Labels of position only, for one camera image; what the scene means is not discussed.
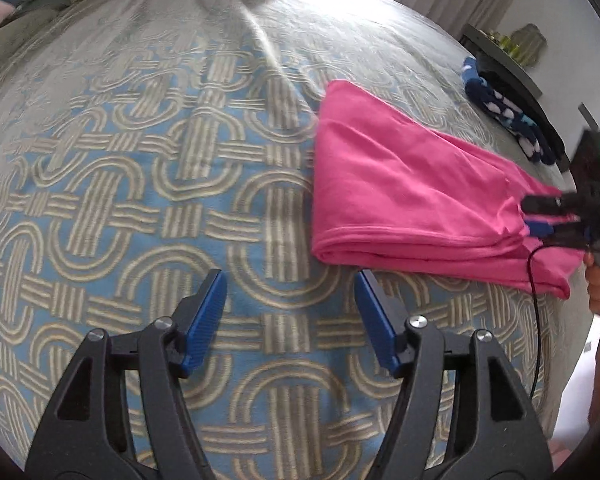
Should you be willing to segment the person's right hand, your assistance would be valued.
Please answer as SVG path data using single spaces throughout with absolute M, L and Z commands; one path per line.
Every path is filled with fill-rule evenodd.
M 584 255 L 583 262 L 588 282 L 588 306 L 594 314 L 600 315 L 600 266 L 590 252 Z

